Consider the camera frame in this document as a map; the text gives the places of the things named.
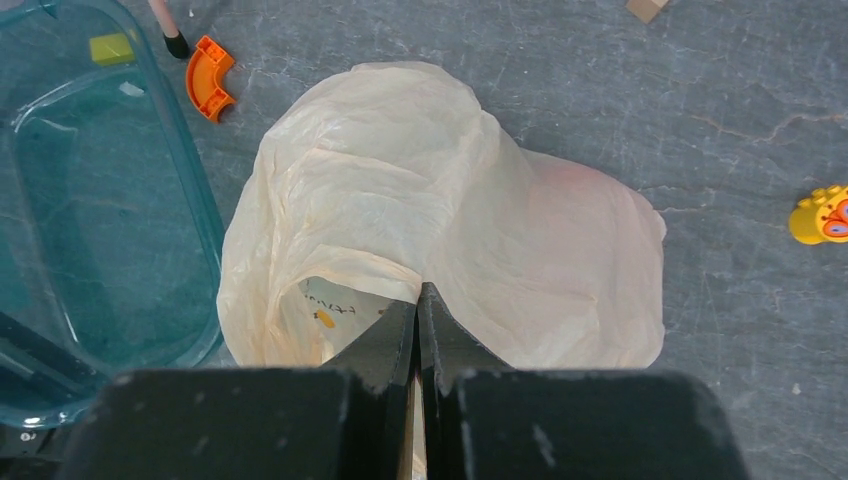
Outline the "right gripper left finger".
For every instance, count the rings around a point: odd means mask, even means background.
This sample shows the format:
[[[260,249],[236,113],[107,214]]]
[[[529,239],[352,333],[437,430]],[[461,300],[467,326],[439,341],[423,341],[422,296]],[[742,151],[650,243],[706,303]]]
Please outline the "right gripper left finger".
[[[341,479],[412,476],[415,313],[394,301],[325,364],[349,376],[342,418]]]

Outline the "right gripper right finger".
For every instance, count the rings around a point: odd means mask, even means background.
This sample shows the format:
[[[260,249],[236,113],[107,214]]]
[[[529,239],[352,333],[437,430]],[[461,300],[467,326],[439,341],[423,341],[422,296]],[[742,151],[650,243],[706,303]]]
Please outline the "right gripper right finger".
[[[427,477],[463,479],[463,414],[456,381],[468,370],[511,367],[460,325],[431,282],[422,284],[417,328]]]

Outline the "translucent cream plastic bag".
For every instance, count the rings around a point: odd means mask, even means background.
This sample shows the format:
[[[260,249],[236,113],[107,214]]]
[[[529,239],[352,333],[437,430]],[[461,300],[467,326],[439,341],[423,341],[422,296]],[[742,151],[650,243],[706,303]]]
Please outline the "translucent cream plastic bag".
[[[665,233],[618,180],[520,148],[443,69],[361,64],[262,138],[218,316],[242,366],[319,365],[430,283],[510,366],[644,368],[665,334]]]

